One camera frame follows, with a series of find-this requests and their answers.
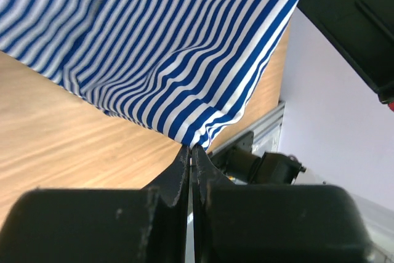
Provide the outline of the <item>blue white striped tank top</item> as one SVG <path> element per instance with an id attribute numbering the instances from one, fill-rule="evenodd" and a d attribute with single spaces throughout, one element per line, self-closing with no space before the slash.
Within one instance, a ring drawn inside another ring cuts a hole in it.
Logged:
<path id="1" fill-rule="evenodd" d="M 1 0 L 1 50 L 109 116 L 208 148 L 299 0 Z"/>

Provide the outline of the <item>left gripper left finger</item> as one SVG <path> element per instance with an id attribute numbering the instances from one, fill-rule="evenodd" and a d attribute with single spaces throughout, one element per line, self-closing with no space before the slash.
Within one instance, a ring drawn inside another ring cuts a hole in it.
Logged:
<path id="1" fill-rule="evenodd" d="M 184 262 L 190 150 L 144 188 L 34 189 L 1 229 L 2 262 Z"/>

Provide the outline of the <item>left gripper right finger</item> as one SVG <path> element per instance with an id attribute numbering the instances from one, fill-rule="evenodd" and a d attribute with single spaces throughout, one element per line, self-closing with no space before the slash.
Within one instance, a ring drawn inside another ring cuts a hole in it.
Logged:
<path id="1" fill-rule="evenodd" d="M 373 262 L 350 194 L 334 185 L 236 185 L 191 151 L 196 262 Z"/>

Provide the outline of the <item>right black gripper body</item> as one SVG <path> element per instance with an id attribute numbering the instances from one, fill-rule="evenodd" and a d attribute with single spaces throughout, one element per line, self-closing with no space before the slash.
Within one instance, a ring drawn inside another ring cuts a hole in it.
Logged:
<path id="1" fill-rule="evenodd" d="M 300 0 L 297 7 L 379 101 L 393 104 L 393 0 Z"/>

